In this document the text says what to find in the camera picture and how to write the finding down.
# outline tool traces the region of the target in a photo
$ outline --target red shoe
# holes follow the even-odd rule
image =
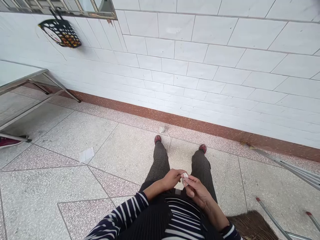
[[[206,152],[207,152],[207,146],[204,145],[204,144],[201,144],[200,147],[199,147],[199,150],[203,151],[203,153],[206,154]]]
[[[10,147],[10,146],[15,146],[15,145],[18,145],[20,143],[23,143],[23,142],[22,141],[18,141],[18,140],[13,140],[13,139],[10,139],[10,138],[0,137],[0,149],[1,148],[5,148],[5,147]]]
[[[161,137],[160,137],[160,135],[157,135],[157,136],[154,138],[154,144],[156,144],[157,142],[161,142]]]

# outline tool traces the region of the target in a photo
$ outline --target terrazzo floor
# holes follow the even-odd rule
[[[0,96],[0,122],[46,96],[20,87]],[[0,239],[81,240],[115,206],[140,188],[153,161],[161,122],[57,96],[10,125],[31,143],[0,149]],[[204,143],[218,203],[226,215],[258,210],[260,197],[290,232],[320,239],[305,211],[320,222],[320,192],[288,170],[235,141],[165,124],[162,135],[172,168],[191,172]],[[93,147],[94,156],[79,162]],[[320,164],[271,153],[320,173]]]

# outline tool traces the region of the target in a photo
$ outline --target table top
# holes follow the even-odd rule
[[[20,80],[27,80],[45,71],[45,68],[0,60],[0,87]]]

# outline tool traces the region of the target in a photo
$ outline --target shoe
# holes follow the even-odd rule
[[[157,136],[154,138],[154,144],[156,144],[157,142],[161,142],[161,137],[160,137],[160,135],[157,135]]]
[[[22,135],[20,137],[28,138],[27,135]],[[1,148],[5,148],[5,147],[15,146],[15,145],[18,145],[20,143],[23,143],[23,142],[22,141],[18,141],[18,140],[13,140],[13,139],[10,139],[10,138],[0,137],[0,149]]]
[[[204,145],[204,144],[201,144],[200,147],[199,147],[199,150],[201,150],[204,154],[206,154],[206,152],[207,152],[207,146]]]

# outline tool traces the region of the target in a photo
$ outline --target black plastic basket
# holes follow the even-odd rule
[[[52,9],[50,9],[55,19],[44,20],[38,26],[57,44],[62,47],[77,48],[81,46],[81,41],[67,20],[64,20],[61,13],[56,9],[57,18]]]

